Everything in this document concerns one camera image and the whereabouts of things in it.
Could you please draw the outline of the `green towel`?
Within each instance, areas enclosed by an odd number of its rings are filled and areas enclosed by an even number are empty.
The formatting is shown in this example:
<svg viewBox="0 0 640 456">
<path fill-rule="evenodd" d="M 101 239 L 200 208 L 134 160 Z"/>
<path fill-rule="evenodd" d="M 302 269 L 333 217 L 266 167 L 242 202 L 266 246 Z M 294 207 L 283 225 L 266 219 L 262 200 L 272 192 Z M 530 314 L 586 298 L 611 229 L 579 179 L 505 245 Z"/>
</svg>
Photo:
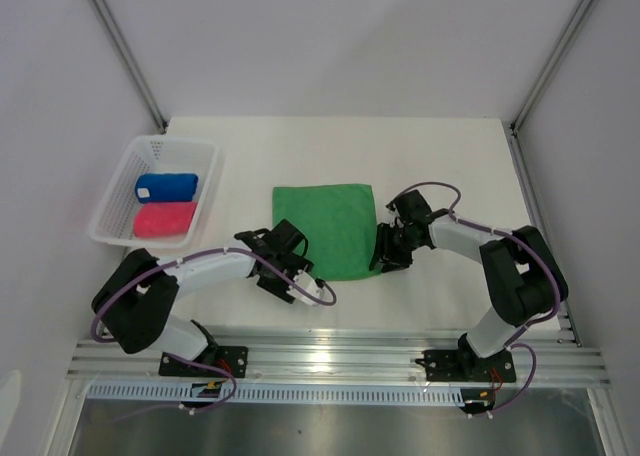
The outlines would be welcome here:
<svg viewBox="0 0 640 456">
<path fill-rule="evenodd" d="M 272 217 L 275 223 L 288 220 L 306 236 L 314 277 L 357 281 L 379 273 L 369 268 L 377 230 L 371 186 L 276 187 Z"/>
</svg>

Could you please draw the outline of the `red towel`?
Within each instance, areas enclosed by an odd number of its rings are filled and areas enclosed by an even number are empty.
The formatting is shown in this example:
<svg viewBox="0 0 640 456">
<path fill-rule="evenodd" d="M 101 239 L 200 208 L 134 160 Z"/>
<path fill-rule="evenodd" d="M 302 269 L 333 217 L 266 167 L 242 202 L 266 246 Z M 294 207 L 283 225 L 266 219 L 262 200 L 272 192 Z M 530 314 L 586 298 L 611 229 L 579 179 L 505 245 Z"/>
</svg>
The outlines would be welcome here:
<svg viewBox="0 0 640 456">
<path fill-rule="evenodd" d="M 138 238 L 147 239 L 186 234 L 196 208 L 195 202 L 144 204 L 134 218 L 133 234 Z"/>
</svg>

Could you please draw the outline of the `blue towel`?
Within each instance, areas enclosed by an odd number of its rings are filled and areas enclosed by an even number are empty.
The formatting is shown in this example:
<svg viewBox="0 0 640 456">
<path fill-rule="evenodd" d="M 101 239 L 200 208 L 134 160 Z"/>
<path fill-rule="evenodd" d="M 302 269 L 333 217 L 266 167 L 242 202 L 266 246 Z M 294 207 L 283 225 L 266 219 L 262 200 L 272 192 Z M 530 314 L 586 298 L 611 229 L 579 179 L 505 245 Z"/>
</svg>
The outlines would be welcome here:
<svg viewBox="0 0 640 456">
<path fill-rule="evenodd" d="M 146 173 L 137 179 L 134 192 L 143 204 L 190 202 L 198 183 L 194 173 Z"/>
</svg>

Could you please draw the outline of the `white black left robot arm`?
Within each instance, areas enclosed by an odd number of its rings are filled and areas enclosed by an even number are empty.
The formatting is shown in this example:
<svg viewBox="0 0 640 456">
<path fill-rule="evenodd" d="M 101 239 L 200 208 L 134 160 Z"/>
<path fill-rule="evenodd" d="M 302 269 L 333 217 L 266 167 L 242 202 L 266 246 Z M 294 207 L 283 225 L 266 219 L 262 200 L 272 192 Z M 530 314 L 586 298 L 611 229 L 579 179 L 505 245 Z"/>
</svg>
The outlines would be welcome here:
<svg viewBox="0 0 640 456">
<path fill-rule="evenodd" d="M 94 297 L 92 337 L 115 342 L 127 354 L 146 349 L 181 359 L 197 376 L 216 366 L 214 338 L 204 326 L 172 310 L 175 302 L 199 290 L 231 280 L 252 278 L 263 291 L 291 304 L 323 304 L 324 290 L 311 275 L 313 264 L 298 248 L 307 238 L 289 221 L 236 234 L 227 245 L 174 260 L 145 249 L 131 252 Z"/>
</svg>

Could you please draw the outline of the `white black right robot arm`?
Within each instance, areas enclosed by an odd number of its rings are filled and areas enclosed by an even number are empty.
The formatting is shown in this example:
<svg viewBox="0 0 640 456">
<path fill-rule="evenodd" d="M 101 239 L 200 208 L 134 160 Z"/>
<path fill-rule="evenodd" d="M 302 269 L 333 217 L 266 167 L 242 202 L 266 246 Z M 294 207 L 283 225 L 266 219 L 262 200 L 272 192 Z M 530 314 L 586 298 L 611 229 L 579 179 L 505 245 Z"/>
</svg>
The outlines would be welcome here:
<svg viewBox="0 0 640 456">
<path fill-rule="evenodd" d="M 489 372 L 492 356 L 531 326 L 554 318 L 568 297 L 564 275 L 537 228 L 490 229 L 444 209 L 379 224 L 370 267 L 383 273 L 407 269 L 423 247 L 454 252 L 482 267 L 491 308 L 464 335 L 467 348 L 456 356 L 458 371 L 468 379 Z"/>
</svg>

